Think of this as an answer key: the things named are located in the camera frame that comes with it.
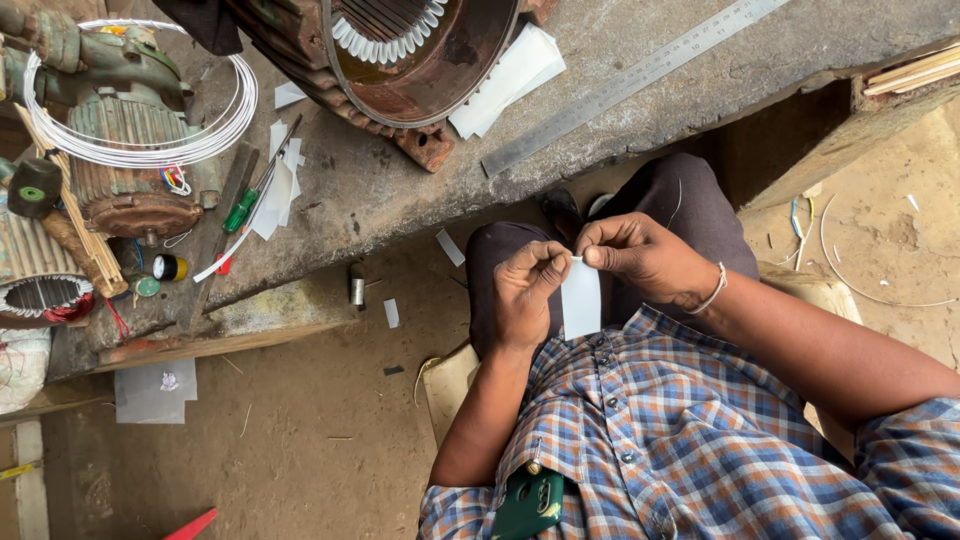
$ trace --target green screwdriver handle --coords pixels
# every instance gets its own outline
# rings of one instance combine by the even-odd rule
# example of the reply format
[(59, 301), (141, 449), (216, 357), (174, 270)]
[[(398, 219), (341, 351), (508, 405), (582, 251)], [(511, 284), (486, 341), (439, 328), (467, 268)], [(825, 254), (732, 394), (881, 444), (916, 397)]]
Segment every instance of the green screwdriver handle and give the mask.
[(243, 199), (240, 199), (240, 202), (230, 210), (227, 220), (224, 221), (224, 233), (235, 233), (237, 229), (243, 227), (243, 224), (247, 222), (247, 218), (250, 216), (250, 207), (253, 206), (253, 203), (256, 202), (256, 198), (259, 197), (259, 195), (256, 189), (252, 187), (248, 187), (247, 190), (243, 192)]

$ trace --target screwdriver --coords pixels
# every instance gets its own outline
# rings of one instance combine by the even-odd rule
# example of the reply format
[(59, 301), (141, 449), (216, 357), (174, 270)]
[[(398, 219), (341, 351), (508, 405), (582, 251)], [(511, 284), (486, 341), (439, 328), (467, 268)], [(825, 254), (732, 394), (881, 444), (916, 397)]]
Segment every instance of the screwdriver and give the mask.
[(244, 223), (247, 223), (247, 219), (251, 214), (251, 208), (260, 197), (260, 190), (263, 189), (266, 182), (271, 178), (274, 168), (276, 167), (276, 160), (283, 159), (285, 154), (284, 147), (290, 142), (290, 137), (293, 136), (302, 119), (303, 114), (298, 114), (297, 119), (294, 120), (293, 125), (290, 126), (287, 135), (283, 138), (283, 141), (280, 142), (280, 146), (276, 149), (276, 152), (274, 152), (273, 157), (270, 158), (270, 162), (267, 163), (267, 169), (263, 171), (260, 180), (256, 181), (254, 187), (247, 187), (243, 192), (243, 197), (240, 199), (240, 202), (230, 209), (230, 214), (227, 215), (227, 219), (224, 221), (224, 233), (235, 233)]

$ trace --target checkered shirt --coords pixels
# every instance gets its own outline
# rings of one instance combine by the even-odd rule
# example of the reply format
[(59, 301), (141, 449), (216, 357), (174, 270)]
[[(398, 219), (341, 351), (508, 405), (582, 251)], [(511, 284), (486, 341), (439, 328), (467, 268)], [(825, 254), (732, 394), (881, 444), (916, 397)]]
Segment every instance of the checkered shirt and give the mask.
[(560, 472), (568, 538), (960, 538), (960, 402), (856, 434), (856, 466), (750, 355), (643, 307), (622, 331), (550, 339), (495, 487), (426, 490), (423, 539), (491, 536), (506, 478)]

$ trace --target green phone case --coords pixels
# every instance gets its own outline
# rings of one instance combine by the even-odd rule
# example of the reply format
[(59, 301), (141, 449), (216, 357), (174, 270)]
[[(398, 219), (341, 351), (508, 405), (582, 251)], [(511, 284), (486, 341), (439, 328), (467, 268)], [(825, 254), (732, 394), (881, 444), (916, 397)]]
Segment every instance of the green phone case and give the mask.
[(524, 540), (560, 522), (564, 477), (549, 469), (531, 475), (520, 467), (507, 478), (507, 498), (493, 517), (491, 540)]

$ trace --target wrist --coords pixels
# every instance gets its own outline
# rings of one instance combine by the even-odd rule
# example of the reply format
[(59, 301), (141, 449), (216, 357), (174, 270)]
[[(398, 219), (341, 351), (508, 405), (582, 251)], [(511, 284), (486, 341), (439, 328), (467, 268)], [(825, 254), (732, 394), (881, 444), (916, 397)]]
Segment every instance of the wrist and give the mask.
[(697, 272), (696, 283), (691, 285), (687, 291), (678, 294), (674, 299), (674, 304), (685, 311), (693, 311), (702, 306), (720, 284), (720, 268), (706, 260), (704, 262), (707, 265), (704, 266), (703, 270)]
[(537, 345), (530, 345), (526, 343), (515, 343), (503, 339), (495, 339), (491, 346), (490, 352), (487, 354), (487, 357), (501, 357), (504, 359), (512, 358), (518, 360), (526, 360), (529, 362), (533, 359), (534, 352), (537, 350)]

